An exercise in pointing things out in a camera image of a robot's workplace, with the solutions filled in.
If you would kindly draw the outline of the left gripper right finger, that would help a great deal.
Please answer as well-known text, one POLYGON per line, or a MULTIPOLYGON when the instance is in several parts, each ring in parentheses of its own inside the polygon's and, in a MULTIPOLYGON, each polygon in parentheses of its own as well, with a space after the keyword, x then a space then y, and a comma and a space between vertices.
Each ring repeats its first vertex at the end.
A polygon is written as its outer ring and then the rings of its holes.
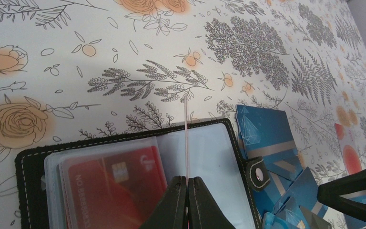
POLYGON ((188 180, 188 228, 233 229, 201 177, 188 180))

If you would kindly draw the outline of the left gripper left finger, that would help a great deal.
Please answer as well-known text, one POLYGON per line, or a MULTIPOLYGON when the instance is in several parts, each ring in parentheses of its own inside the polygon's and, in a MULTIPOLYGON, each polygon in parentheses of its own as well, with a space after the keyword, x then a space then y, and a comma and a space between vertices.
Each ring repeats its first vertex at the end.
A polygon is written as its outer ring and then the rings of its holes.
POLYGON ((175 176, 153 213, 140 226, 141 229, 185 229, 186 213, 186 177, 175 176))

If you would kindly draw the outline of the black leather card holder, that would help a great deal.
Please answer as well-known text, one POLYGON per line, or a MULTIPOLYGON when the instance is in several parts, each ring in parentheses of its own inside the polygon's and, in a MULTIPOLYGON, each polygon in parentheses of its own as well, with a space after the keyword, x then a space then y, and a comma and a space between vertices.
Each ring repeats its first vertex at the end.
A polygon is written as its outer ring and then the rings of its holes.
POLYGON ((259 229, 256 161, 222 118, 23 150, 23 229, 259 229))

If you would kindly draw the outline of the red gold VIP card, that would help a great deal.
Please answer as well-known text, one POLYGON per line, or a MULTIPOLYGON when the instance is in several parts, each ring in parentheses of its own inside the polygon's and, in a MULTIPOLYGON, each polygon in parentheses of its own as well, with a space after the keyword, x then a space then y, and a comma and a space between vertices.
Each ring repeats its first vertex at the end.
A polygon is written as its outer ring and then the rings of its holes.
POLYGON ((189 159, 189 147, 188 147, 188 96, 184 96, 184 138, 185 138, 185 178, 186 186, 188 187, 189 174, 190 174, 190 159, 189 159))

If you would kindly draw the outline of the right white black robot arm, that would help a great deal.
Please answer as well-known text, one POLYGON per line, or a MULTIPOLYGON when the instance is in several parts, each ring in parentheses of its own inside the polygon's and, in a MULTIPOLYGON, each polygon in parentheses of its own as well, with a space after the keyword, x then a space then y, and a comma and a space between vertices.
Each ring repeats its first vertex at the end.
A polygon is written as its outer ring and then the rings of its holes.
POLYGON ((318 202, 353 218, 366 222, 366 204, 346 198, 366 190, 366 169, 322 184, 318 187, 318 202))

